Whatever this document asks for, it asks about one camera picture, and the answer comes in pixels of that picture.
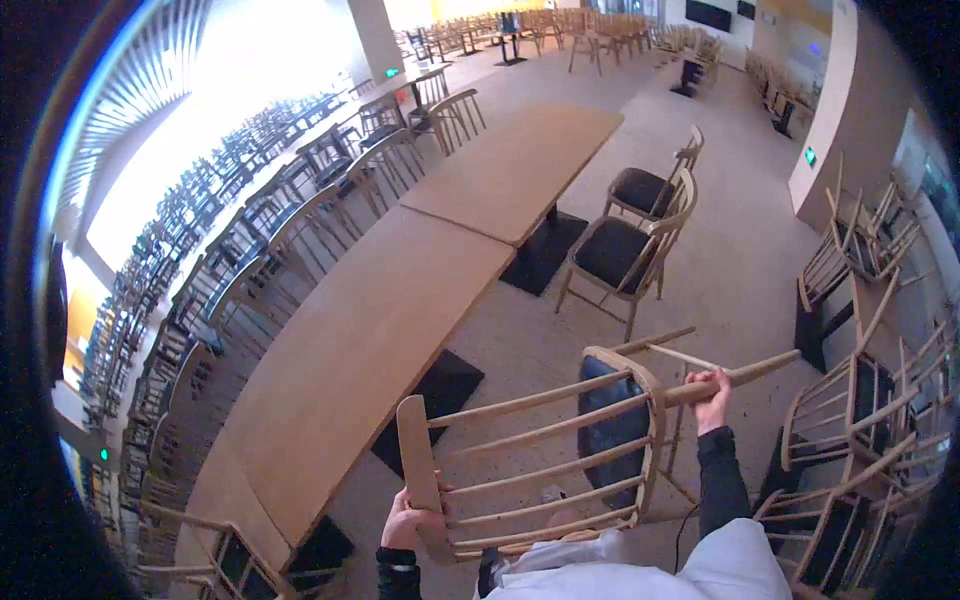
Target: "television screen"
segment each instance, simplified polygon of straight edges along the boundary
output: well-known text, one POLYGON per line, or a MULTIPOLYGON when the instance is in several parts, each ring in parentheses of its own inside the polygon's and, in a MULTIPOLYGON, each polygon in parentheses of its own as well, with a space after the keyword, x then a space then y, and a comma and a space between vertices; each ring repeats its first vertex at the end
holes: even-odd
POLYGON ((745 16, 751 21, 754 20, 756 12, 756 7, 749 2, 744 2, 743 0, 736 0, 736 13, 740 16, 745 16))
POLYGON ((730 21, 733 15, 730 11, 718 9, 697 0, 686 0, 686 18, 708 25, 722 32, 730 32, 730 21))

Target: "beige floor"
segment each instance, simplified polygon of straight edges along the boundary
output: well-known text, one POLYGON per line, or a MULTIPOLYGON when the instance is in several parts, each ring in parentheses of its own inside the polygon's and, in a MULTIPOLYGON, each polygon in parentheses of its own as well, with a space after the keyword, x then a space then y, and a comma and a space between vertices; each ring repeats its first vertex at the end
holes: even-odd
MULTIPOLYGON (((448 69, 450 91, 476 87, 488 122, 531 102, 568 102, 622 112, 623 126, 613 135, 560 200, 560 209, 592 220, 600 215, 607 185, 622 168, 638 166, 665 174, 671 155, 697 124, 707 139, 696 179, 700 198, 684 234, 669 256, 663 300, 643 300, 634 336, 663 332, 687 324, 697 331, 674 347, 726 367, 737 367, 792 347, 796 276, 815 249, 819 236, 794 218, 786 187, 800 145, 775 133, 767 113, 753 97, 746 76, 723 67, 715 88, 690 100, 669 92, 679 78, 679 65, 661 71, 650 56, 617 68, 605 60, 598 77, 578 57, 567 74, 569 54, 551 51, 537 58, 531 44, 521 55, 530 60, 512 68, 492 65, 497 49, 456 59, 448 69)), ((418 142, 422 148, 434 142, 418 142)), ((504 193, 510 193, 509 183, 504 193)), ((541 298, 497 282, 455 334, 450 349, 486 374, 468 406, 480 406, 559 387, 575 380, 585 346, 615 345, 622 324, 576 299, 553 312, 559 278, 541 298)), ((574 289, 595 300, 602 296, 583 281, 574 289)), ((623 314, 625 306, 608 300, 623 314)), ((672 383, 679 364, 641 358, 662 381, 672 383)), ((738 457, 750 492, 756 492, 769 461, 786 407, 794 394, 817 373, 796 362, 736 392, 730 424, 737 435, 738 457)), ((489 439, 494 433, 526 430, 569 416, 575 400, 535 411, 524 419, 494 420, 470 430, 451 428, 438 453, 489 439)), ((677 478, 699 490, 695 436, 686 420, 677 463, 677 478)), ((467 485, 507 476, 575 453, 571 440, 543 444, 523 460, 503 459, 449 469, 444 478, 467 485)), ((586 481, 563 480, 575 489, 586 481)), ((330 515, 353 540, 357 551, 348 576, 351 598, 376 596, 373 552, 393 495, 402 482, 371 454, 358 462, 333 502, 330 515)), ((472 514, 536 503, 528 497, 490 498, 471 506, 472 514)), ((683 506, 678 494, 659 484, 654 508, 683 506)), ((672 570, 679 523, 664 523, 630 532, 635 560, 672 570)), ((681 564, 697 539, 696 518, 686 525, 680 544, 681 564)), ((444 567, 421 555, 425 598, 468 598, 476 564, 444 567)))

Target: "white column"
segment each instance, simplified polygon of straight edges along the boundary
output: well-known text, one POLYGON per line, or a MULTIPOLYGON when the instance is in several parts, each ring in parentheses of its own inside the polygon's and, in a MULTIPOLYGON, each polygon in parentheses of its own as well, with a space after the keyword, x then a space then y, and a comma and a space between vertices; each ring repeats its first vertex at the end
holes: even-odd
POLYGON ((354 84, 387 80, 387 69, 403 71, 403 59, 383 0, 327 0, 344 50, 344 64, 354 84))
POLYGON ((870 205, 888 181, 915 89, 909 67, 876 19, 852 0, 836 0, 824 89, 788 183, 801 221, 818 231, 826 226, 825 189, 836 186, 841 153, 844 189, 855 195, 862 186, 870 205), (812 167, 804 157, 808 147, 817 157, 812 167))

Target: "hand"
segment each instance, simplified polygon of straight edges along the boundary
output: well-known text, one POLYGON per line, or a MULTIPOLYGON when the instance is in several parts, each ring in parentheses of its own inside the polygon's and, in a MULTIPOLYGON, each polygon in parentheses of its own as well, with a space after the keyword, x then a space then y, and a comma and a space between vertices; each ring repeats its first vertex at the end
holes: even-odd
POLYGON ((697 402, 692 406, 693 414, 697 418, 698 437, 727 424, 727 405, 730 404, 731 395, 730 379, 722 369, 688 373, 685 383, 700 381, 715 381, 720 386, 720 391, 710 402, 697 402))
MULTIPOLYGON (((452 492, 453 488, 437 482, 441 492, 452 492)), ((444 514, 448 512, 445 502, 442 502, 444 514)), ((384 548, 393 548, 394 550, 416 550, 417 549, 417 529, 436 528, 438 530, 446 529, 444 515, 427 511, 423 509, 414 509, 410 507, 410 493, 404 488, 394 496, 394 506, 390 509, 390 515, 387 516, 387 522, 383 526, 383 535, 380 537, 380 545, 384 548)))

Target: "dark blue seat cushion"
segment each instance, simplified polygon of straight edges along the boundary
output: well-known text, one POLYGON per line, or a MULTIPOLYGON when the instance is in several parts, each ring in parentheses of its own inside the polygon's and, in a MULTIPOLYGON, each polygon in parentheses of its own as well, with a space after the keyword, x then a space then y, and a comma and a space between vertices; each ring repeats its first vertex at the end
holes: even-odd
MULTIPOLYGON (((584 358, 580 367, 580 380, 587 381, 615 372, 616 369, 592 356, 584 358)), ((577 403, 579 414, 593 412, 621 400, 637 396, 643 389, 632 377, 620 379, 608 386, 580 394, 577 403)), ((577 451, 581 458, 592 456, 633 440, 639 440, 650 431, 650 409, 646 404, 632 408, 615 417, 602 420, 577 431, 577 451)), ((587 480, 595 488, 603 488, 624 479, 640 475, 646 447, 634 450, 603 465, 586 470, 587 480)), ((627 508, 636 502, 636 486, 609 495, 604 503, 614 510, 627 508)))
POLYGON ((366 137, 360 140, 361 148, 370 148, 373 144, 387 137, 393 132, 398 132, 400 127, 394 125, 393 123, 388 123, 386 125, 381 125, 372 132, 368 133, 366 137))
POLYGON ((664 181, 653 173, 642 169, 627 168, 620 171, 611 184, 611 194, 618 201, 642 210, 646 214, 660 218, 666 212, 667 205, 673 197, 673 183, 664 181), (666 195, 654 209, 654 203, 663 187, 666 185, 666 195))
MULTIPOLYGON (((634 226, 610 219, 601 225, 573 254, 573 263, 600 278, 612 288, 630 271, 631 265, 650 240, 650 236, 634 226)), ((623 293, 633 294, 650 266, 654 253, 650 252, 623 287, 623 293)))

